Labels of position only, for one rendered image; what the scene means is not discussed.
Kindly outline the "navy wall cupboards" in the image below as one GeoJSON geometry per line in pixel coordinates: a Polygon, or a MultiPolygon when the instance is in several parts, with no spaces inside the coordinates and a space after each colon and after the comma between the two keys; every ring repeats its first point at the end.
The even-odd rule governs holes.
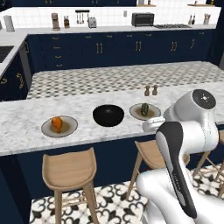
{"type": "Polygon", "coordinates": [[[123,7],[136,6],[137,0],[0,0],[0,6],[10,7],[123,7]]]}

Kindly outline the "navy base cupboard run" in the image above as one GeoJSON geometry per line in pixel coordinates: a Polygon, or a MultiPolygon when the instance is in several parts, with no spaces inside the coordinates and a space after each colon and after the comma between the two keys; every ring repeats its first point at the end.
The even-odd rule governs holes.
{"type": "Polygon", "coordinates": [[[25,40],[33,73],[206,61],[213,29],[32,34],[25,40]]]}

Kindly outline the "black utensil rail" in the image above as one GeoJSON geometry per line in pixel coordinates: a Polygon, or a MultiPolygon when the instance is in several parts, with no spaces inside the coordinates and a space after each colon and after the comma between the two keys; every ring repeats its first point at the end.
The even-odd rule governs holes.
{"type": "Polygon", "coordinates": [[[76,23],[83,25],[88,21],[90,10],[76,10],[76,23]]]}

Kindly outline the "wooden wall shelf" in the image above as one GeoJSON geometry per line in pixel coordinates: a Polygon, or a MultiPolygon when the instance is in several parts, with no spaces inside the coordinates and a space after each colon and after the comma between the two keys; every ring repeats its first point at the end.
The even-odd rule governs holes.
{"type": "Polygon", "coordinates": [[[153,0],[136,0],[137,7],[156,7],[153,0]]]}
{"type": "Polygon", "coordinates": [[[188,3],[187,6],[192,6],[192,7],[207,7],[209,6],[208,4],[205,3],[188,3]]]}

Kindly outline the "navy island base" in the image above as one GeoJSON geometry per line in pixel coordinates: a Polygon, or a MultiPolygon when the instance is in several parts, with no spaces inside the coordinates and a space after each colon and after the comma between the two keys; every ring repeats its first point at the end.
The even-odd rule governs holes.
{"type": "Polygon", "coordinates": [[[135,193],[124,201],[125,185],[131,178],[137,158],[135,141],[154,140],[136,136],[93,144],[48,146],[42,150],[40,129],[24,131],[12,128],[0,131],[0,224],[52,224],[53,191],[42,179],[42,159],[55,155],[94,148],[97,173],[98,214],[102,224],[139,224],[137,209],[145,204],[135,193]]]}

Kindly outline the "tall navy cabinet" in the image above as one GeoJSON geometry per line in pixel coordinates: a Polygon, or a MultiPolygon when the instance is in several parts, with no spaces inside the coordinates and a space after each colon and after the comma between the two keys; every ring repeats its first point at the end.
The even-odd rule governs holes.
{"type": "Polygon", "coordinates": [[[224,0],[214,0],[214,5],[221,10],[206,60],[218,67],[224,53],[224,0]]]}

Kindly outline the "grey plate with drumstick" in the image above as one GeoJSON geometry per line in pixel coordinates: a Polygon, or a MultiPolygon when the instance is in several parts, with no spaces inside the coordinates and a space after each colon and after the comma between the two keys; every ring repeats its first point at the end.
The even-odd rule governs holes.
{"type": "Polygon", "coordinates": [[[78,128],[78,122],[71,116],[61,115],[63,121],[61,132],[58,133],[52,126],[52,118],[45,121],[41,126],[42,133],[47,137],[66,137],[74,133],[78,128]]]}

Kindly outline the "light wooden bar stool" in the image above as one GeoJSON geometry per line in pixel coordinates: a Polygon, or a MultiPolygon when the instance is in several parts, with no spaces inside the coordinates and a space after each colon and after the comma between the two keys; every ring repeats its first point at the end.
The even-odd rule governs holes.
{"type": "Polygon", "coordinates": [[[148,167],[151,169],[165,168],[165,161],[158,149],[158,146],[155,140],[146,141],[146,142],[135,141],[135,145],[138,149],[138,153],[136,157],[134,170],[132,172],[131,181],[129,183],[128,191],[126,194],[126,200],[129,199],[137,174],[139,173],[138,170],[142,162],[145,162],[148,165],[148,167]]]}
{"type": "Polygon", "coordinates": [[[96,215],[94,177],[97,165],[94,148],[54,156],[43,156],[42,178],[54,191],[55,224],[61,224],[62,193],[82,188],[94,224],[96,215]]]}
{"type": "Polygon", "coordinates": [[[214,161],[214,152],[205,152],[192,170],[193,186],[199,193],[224,200],[224,156],[214,161]]]}

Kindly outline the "white paper towel roll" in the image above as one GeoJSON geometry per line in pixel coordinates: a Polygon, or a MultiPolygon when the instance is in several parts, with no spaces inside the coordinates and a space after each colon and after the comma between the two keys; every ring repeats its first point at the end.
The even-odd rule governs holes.
{"type": "Polygon", "coordinates": [[[14,29],[14,25],[13,25],[13,23],[12,23],[12,18],[11,18],[11,16],[9,16],[9,15],[5,15],[5,16],[3,17],[3,20],[4,20],[4,22],[5,22],[6,31],[7,31],[7,32],[14,32],[15,29],[14,29]]]}

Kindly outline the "orange chicken drumstick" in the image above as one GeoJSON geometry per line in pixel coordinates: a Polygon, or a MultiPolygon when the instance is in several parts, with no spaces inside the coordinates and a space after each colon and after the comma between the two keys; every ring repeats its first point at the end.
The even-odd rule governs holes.
{"type": "Polygon", "coordinates": [[[56,129],[58,133],[61,132],[62,125],[63,121],[59,116],[55,116],[52,118],[52,126],[56,129]]]}

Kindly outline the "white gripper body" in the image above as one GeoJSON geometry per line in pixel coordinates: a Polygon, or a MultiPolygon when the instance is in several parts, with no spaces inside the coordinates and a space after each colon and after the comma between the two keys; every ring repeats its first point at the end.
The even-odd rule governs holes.
{"type": "Polygon", "coordinates": [[[165,122],[165,119],[160,117],[152,117],[149,120],[145,121],[142,125],[144,132],[150,132],[153,130],[157,130],[160,125],[162,125],[165,122]]]}

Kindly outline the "dark sink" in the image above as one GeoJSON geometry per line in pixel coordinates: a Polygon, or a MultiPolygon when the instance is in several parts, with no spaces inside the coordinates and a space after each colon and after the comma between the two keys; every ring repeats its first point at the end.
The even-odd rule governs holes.
{"type": "Polygon", "coordinates": [[[0,45],[0,64],[6,63],[11,59],[13,45],[0,45]]]}

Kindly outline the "grey dishwasher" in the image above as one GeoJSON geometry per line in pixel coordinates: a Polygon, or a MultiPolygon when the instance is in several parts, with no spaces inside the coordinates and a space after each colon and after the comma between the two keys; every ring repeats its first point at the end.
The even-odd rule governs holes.
{"type": "Polygon", "coordinates": [[[31,88],[32,85],[32,72],[29,65],[29,60],[27,56],[27,52],[25,49],[25,43],[22,43],[22,45],[19,48],[19,55],[22,62],[22,66],[24,69],[24,76],[26,79],[27,87],[31,88]]]}

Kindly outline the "green cucumber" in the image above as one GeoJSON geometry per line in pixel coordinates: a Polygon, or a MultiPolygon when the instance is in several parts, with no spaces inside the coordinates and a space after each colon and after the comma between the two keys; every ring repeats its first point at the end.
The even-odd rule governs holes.
{"type": "Polygon", "coordinates": [[[143,103],[141,107],[141,114],[143,116],[146,116],[148,114],[148,111],[149,111],[149,105],[147,103],[143,103]]]}

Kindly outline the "black toaster oven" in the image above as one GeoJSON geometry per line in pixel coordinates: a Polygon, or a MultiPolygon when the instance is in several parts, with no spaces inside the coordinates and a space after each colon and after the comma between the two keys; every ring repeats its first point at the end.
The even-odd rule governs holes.
{"type": "Polygon", "coordinates": [[[135,27],[153,26],[154,14],[153,13],[133,13],[131,24],[135,27]]]}

